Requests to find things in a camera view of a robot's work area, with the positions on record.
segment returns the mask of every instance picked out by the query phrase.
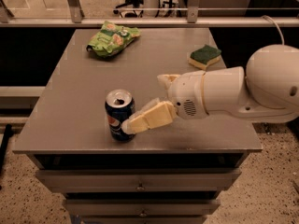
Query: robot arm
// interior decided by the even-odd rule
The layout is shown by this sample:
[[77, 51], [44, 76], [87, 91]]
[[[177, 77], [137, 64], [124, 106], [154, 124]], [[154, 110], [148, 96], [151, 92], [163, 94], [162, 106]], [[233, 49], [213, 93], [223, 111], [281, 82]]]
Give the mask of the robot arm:
[[203, 119], [227, 114], [252, 122], [287, 122], [299, 114], [299, 49], [272, 45], [255, 52], [242, 67], [159, 75], [169, 101], [155, 100], [122, 128], [139, 133], [169, 124], [176, 116]]

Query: black and blue can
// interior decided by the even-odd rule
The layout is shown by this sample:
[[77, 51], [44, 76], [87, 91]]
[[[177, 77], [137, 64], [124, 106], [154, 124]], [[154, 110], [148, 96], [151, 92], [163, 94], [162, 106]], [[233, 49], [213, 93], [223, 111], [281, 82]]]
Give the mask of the black and blue can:
[[121, 128], [122, 123], [135, 113], [132, 94], [126, 90], [110, 92], [106, 98], [105, 109], [112, 137], [122, 142], [133, 139], [134, 134], [127, 134]]

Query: snack bag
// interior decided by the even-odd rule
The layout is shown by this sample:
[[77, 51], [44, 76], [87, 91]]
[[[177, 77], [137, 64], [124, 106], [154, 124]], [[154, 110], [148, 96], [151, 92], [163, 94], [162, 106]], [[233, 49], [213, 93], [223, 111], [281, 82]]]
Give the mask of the snack bag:
[[140, 31], [137, 28], [105, 21], [100, 32], [92, 37], [86, 49], [93, 50], [98, 56], [106, 58], [119, 53], [139, 36]]

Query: table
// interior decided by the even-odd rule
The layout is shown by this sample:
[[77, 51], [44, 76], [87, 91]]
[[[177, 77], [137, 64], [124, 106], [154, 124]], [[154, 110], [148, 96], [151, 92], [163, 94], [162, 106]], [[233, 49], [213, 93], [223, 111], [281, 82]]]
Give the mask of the table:
[[[65, 196], [71, 215], [100, 223], [203, 223], [216, 198], [262, 150], [251, 123], [227, 116], [176, 119], [128, 143], [110, 135], [110, 91], [128, 90], [136, 110], [165, 98], [160, 74], [195, 71], [191, 52], [216, 46], [208, 29], [142, 29], [115, 58], [86, 51], [96, 30], [76, 30], [13, 148], [39, 168], [36, 177]], [[223, 60], [210, 69], [225, 68]]]

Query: sponge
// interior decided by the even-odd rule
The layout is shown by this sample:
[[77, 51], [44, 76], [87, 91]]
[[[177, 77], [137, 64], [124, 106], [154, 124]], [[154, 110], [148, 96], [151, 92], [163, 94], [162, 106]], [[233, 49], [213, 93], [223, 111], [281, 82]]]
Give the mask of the sponge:
[[202, 70], [221, 59], [221, 50], [205, 45], [191, 53], [188, 63]]

